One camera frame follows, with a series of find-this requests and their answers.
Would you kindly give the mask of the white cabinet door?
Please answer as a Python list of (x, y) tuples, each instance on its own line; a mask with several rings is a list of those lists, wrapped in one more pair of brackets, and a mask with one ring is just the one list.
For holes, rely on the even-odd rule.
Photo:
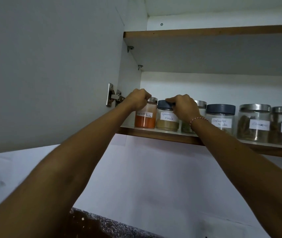
[(62, 143), (109, 111), (128, 0), (0, 0), (0, 153)]

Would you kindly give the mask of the dark speckled granite countertop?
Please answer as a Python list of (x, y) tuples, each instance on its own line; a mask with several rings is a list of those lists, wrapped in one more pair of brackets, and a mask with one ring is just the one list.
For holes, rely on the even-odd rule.
[(164, 238), (72, 207), (55, 238)]

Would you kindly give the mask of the white cabinet body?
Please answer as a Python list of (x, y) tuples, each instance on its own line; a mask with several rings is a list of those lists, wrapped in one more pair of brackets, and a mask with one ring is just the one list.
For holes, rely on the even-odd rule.
[[(282, 25), (282, 0), (128, 0), (124, 18), (124, 32), (273, 25)], [(207, 105), (234, 105), (234, 136), (240, 105), (282, 106), (282, 76), (145, 72), (123, 40), (114, 90), (126, 97), (135, 88), (158, 100), (188, 94)]]

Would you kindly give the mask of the person's left forearm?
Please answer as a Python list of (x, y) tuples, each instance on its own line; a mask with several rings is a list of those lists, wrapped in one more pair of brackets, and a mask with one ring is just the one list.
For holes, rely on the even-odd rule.
[(135, 105), (124, 100), (50, 152), (0, 204), (0, 238), (50, 238)]

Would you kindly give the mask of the brown powder jar dark lid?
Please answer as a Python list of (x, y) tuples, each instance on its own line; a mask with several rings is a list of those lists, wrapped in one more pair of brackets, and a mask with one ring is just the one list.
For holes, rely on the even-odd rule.
[(206, 107), (206, 118), (220, 130), (233, 135), (236, 107), (230, 104), (209, 104)]

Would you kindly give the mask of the metal cabinet hinge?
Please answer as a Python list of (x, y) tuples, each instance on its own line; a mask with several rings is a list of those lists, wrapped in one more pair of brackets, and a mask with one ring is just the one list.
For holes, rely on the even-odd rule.
[(113, 104), (116, 107), (124, 100), (125, 97), (122, 96), (122, 92), (119, 90), (116, 90), (115, 92), (114, 85), (112, 83), (108, 83), (106, 107), (111, 108)]

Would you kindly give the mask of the wood-edged blank shelf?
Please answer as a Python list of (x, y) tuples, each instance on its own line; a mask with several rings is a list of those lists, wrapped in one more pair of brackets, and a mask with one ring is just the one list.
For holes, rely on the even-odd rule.
[(282, 25), (127, 31), (145, 72), (282, 76)]

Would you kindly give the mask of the person's left hand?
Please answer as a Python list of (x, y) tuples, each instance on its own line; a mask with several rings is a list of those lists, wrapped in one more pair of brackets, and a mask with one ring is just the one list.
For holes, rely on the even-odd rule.
[(130, 112), (143, 109), (146, 105), (140, 104), (140, 89), (134, 89), (123, 101), (123, 106)]

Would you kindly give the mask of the person's right forearm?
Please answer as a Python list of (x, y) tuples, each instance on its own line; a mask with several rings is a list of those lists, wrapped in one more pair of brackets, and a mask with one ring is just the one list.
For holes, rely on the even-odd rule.
[(282, 238), (282, 169), (206, 119), (191, 128), (271, 238)]

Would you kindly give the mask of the wood-edged jar shelf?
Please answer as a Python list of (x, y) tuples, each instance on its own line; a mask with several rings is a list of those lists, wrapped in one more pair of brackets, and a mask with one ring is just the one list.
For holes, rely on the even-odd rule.
[[(204, 146), (203, 142), (198, 136), (191, 134), (183, 134), (181, 132), (164, 131), (159, 129), (134, 128), (132, 126), (121, 126), (116, 133), (120, 135), (128, 135)], [(282, 158), (282, 145), (259, 143), (245, 140), (240, 140), (240, 142), (258, 154)]]

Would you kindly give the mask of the tan powder jar dark lid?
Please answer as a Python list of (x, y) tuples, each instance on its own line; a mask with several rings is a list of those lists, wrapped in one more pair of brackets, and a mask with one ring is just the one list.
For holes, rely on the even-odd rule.
[(159, 100), (156, 111), (156, 129), (177, 132), (179, 118), (175, 115), (173, 104), (166, 100)]

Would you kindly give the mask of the person's right hand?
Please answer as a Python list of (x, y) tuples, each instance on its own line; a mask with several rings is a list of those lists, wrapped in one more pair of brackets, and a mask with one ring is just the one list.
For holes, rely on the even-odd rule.
[(184, 114), (175, 114), (181, 121), (192, 124), (194, 120), (204, 119), (199, 113), (196, 102), (187, 94), (182, 95), (184, 100)]

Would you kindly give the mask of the orange powder jar silver lid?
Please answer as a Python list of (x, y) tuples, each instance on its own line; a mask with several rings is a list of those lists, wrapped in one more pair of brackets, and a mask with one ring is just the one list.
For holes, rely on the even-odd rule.
[(135, 112), (135, 124), (137, 128), (154, 129), (156, 124), (158, 99), (151, 97), (144, 108)]

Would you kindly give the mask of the green herb jar silver lid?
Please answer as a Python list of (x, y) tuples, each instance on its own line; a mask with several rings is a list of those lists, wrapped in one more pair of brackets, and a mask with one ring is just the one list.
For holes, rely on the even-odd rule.
[[(205, 101), (202, 101), (202, 100), (194, 100), (194, 101), (196, 102), (196, 104), (199, 108), (200, 115), (205, 117), (206, 116), (207, 103)], [(196, 133), (192, 130), (190, 124), (185, 123), (183, 121), (182, 121), (182, 124), (181, 124), (181, 132), (196, 135)]]

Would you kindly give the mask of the bark stick jar silver lid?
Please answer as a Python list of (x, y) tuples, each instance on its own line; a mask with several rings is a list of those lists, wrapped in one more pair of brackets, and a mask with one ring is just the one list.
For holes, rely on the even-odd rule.
[(237, 138), (267, 143), (270, 132), (271, 106), (268, 104), (242, 104), (239, 106)]

